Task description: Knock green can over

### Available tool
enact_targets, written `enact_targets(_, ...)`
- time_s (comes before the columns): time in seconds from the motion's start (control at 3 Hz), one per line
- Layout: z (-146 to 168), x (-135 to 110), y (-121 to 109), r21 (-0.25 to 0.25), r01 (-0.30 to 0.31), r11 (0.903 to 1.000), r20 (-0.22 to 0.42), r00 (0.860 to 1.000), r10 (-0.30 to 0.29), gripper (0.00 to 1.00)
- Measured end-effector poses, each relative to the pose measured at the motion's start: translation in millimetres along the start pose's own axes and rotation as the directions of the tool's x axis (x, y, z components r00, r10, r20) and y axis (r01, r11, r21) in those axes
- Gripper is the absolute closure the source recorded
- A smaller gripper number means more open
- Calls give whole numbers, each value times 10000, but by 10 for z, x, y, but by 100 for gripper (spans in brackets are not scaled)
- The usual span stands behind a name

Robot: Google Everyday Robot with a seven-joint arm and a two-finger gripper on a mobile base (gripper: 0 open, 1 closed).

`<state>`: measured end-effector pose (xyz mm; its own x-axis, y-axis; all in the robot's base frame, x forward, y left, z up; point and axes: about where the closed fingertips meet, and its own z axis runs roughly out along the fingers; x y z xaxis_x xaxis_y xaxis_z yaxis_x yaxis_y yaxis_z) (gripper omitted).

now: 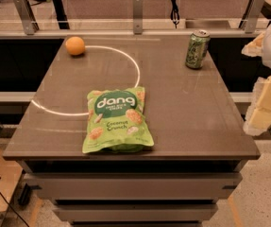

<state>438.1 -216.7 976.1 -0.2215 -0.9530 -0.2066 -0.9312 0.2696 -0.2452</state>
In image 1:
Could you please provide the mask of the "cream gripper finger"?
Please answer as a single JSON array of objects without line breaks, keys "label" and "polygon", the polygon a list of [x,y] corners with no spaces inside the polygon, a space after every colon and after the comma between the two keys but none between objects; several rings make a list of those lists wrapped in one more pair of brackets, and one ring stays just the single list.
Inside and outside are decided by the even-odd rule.
[{"label": "cream gripper finger", "polygon": [[246,134],[258,136],[271,126],[271,76],[258,78],[254,84],[251,104],[246,111],[243,129]]},{"label": "cream gripper finger", "polygon": [[249,57],[261,57],[263,55],[264,33],[259,34],[253,41],[246,44],[242,49],[242,54]]}]

